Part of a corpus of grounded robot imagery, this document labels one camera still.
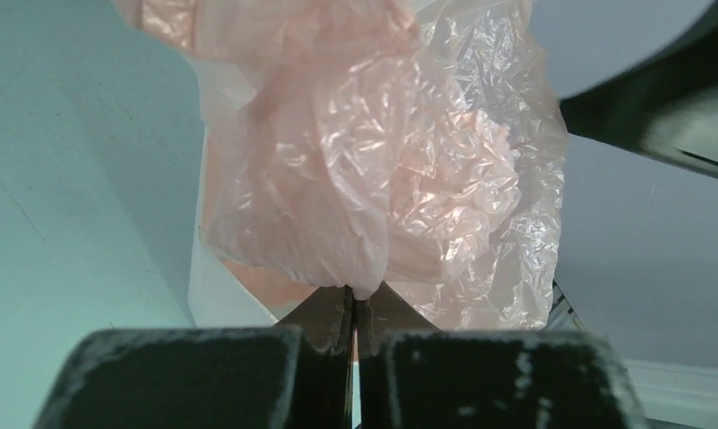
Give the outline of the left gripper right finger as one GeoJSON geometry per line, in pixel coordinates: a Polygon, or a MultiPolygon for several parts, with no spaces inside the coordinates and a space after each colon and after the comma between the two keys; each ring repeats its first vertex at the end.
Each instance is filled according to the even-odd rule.
{"type": "Polygon", "coordinates": [[[645,428],[611,346],[577,331],[444,331],[389,286],[354,304],[366,428],[645,428]]]}

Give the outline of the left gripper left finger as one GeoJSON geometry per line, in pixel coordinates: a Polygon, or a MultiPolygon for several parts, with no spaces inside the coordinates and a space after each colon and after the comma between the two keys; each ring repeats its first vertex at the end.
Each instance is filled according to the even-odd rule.
{"type": "Polygon", "coordinates": [[[108,329],[63,364],[37,428],[348,428],[353,296],[271,327],[108,329]]]}

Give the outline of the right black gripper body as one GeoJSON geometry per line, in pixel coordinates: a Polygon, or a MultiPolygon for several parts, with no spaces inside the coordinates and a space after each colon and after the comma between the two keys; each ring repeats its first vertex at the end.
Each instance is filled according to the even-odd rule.
{"type": "Polygon", "coordinates": [[[668,46],[560,109],[573,135],[718,179],[718,1],[668,46]]]}

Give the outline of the white trash bin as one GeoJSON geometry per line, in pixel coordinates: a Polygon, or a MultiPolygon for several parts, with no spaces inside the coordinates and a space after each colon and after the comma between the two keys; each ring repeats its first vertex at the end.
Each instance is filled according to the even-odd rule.
{"type": "MultiPolygon", "coordinates": [[[[208,122],[219,114],[235,114],[255,95],[256,90],[244,74],[232,64],[187,59],[199,84],[201,117],[208,122]]],[[[218,170],[212,162],[214,143],[204,130],[199,173],[199,192],[195,231],[190,258],[188,304],[198,327],[271,326],[288,315],[316,290],[271,275],[275,285],[267,286],[254,269],[253,277],[240,283],[241,270],[229,261],[221,261],[210,252],[200,237],[206,218],[208,192],[216,185],[218,170]]]]}

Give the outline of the pink plastic trash bag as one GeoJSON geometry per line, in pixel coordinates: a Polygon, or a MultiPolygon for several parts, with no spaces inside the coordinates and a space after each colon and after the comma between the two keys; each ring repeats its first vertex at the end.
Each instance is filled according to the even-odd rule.
{"type": "Polygon", "coordinates": [[[221,261],[358,299],[388,285],[444,329],[540,329],[568,133],[529,1],[118,1],[256,93],[204,122],[221,261]]]}

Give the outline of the aluminium frame rail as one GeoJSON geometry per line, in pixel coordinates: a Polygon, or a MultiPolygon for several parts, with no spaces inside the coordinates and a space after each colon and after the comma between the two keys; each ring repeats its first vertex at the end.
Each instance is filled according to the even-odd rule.
{"type": "Polygon", "coordinates": [[[569,332],[596,348],[605,380],[622,394],[622,409],[649,428],[718,428],[718,366],[622,357],[612,344],[583,325],[559,285],[536,293],[544,329],[569,332]]]}

